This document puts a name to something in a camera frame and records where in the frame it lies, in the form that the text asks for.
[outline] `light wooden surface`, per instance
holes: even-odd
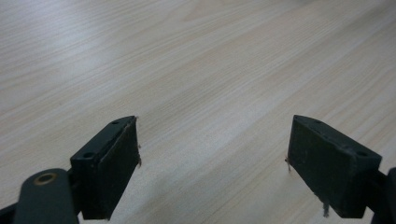
[[[393,0],[0,3],[1,207],[137,115],[143,166],[110,223],[369,223],[323,217],[288,173],[291,119],[327,122],[386,173],[395,110]]]

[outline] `screw hole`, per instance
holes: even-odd
[[[362,151],[357,151],[356,154],[358,154],[358,156],[363,156],[363,157],[367,156],[367,153],[362,152]]]
[[[85,153],[82,157],[85,159],[90,159],[94,156],[95,154],[93,152],[87,152]]]
[[[42,186],[52,182],[56,178],[55,173],[46,173],[40,175],[38,178],[35,179],[35,185]]]

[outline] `wooden table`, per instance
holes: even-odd
[[[323,120],[387,173],[395,110],[392,0],[0,3],[1,207],[137,115],[143,166],[110,223],[369,223],[323,217],[289,174],[291,120]]]

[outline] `wood grain surface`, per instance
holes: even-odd
[[[110,223],[344,220],[284,162],[294,114],[396,166],[393,0],[0,2],[0,206],[113,119],[143,165]],[[107,221],[81,221],[107,223]]]

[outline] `black bracket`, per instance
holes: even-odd
[[[117,119],[71,157],[72,168],[49,169],[32,175],[20,199],[0,210],[0,223],[78,223],[110,219],[140,164],[136,117]]]
[[[396,168],[382,174],[381,160],[329,125],[294,116],[288,162],[338,216],[362,218],[368,206],[372,223],[396,223]]]

